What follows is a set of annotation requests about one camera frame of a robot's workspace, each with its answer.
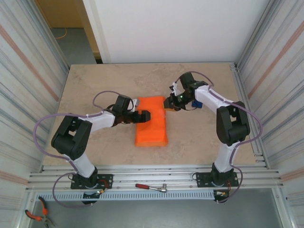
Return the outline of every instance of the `corrugated metal wall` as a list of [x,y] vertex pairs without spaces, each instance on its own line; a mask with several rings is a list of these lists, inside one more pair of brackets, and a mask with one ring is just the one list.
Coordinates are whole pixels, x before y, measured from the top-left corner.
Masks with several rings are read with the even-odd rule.
[[[30,172],[42,154],[35,122],[57,111],[68,66],[47,39],[30,1],[0,2],[0,227],[16,220]],[[38,130],[45,145],[52,120]]]
[[277,1],[239,70],[261,119],[271,168],[279,169],[288,202],[304,227],[304,1]]

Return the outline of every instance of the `orange object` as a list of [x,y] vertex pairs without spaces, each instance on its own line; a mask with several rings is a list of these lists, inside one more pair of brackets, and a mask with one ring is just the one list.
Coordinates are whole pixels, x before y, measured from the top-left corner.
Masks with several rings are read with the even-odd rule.
[[139,97],[138,111],[148,110],[151,120],[136,124],[136,146],[166,146],[168,144],[166,132],[166,111],[163,108],[163,96]]

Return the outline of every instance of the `white panel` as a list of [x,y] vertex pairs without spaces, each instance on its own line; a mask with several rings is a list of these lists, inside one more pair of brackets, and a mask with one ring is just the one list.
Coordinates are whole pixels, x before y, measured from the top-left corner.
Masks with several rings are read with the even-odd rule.
[[84,0],[105,63],[237,61],[268,0]]

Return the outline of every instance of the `wrench handle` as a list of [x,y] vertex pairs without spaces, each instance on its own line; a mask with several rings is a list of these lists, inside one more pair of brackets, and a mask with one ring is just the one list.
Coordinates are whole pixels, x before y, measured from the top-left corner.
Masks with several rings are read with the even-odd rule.
[[135,184],[135,187],[140,188],[140,189],[149,189],[150,187],[145,184]]

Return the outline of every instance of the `beige tabletop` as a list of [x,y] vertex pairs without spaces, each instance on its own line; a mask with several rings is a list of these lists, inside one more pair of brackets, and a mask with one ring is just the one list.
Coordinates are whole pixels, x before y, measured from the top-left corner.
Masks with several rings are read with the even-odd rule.
[[[114,90],[131,98],[162,95],[168,97],[169,86],[186,71],[199,71],[213,80],[214,90],[238,101],[229,64],[111,64],[72,65],[63,92],[59,113],[92,114],[100,110],[92,106],[95,94]],[[194,75],[196,80],[204,80]],[[96,103],[106,108],[117,98],[102,94]],[[52,136],[63,118],[57,117]],[[136,147],[135,124],[119,124],[90,135],[86,153],[95,165],[102,164],[212,164],[217,157],[219,140],[216,116],[207,107],[194,111],[167,112],[166,147]],[[50,145],[47,152],[58,154]],[[255,163],[250,144],[242,145],[235,163]],[[62,159],[46,157],[44,164],[66,164]]]

